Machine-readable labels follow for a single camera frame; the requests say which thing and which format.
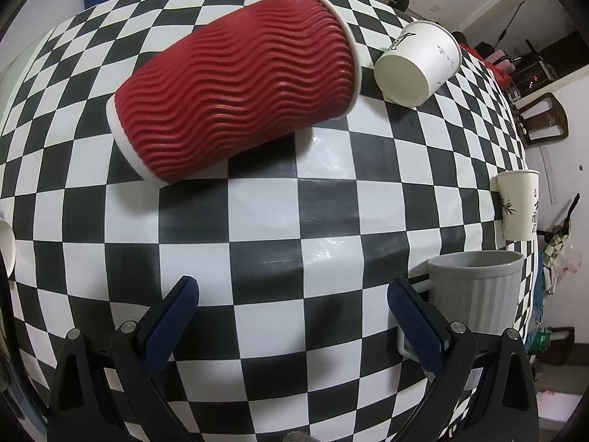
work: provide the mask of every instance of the checkered tablecloth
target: checkered tablecloth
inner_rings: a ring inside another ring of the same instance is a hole
[[[347,117],[161,190],[141,181],[113,143],[107,99],[158,52],[256,1],[111,0],[39,44],[0,124],[22,356],[47,399],[68,330],[138,320],[189,274],[200,307],[157,383],[197,440],[278,442],[296,428],[324,441],[390,439],[426,381],[395,349],[387,283],[425,279],[441,253],[505,247],[491,178],[525,167],[522,144],[492,75],[467,53],[420,108],[385,101],[374,63],[411,18],[330,0],[361,57]],[[537,248],[508,247],[526,256],[523,334]]]

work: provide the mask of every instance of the red corrugated paper cup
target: red corrugated paper cup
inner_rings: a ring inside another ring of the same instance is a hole
[[[347,114],[361,68],[348,24],[328,0],[262,0],[160,53],[107,103],[138,174],[158,184]]]

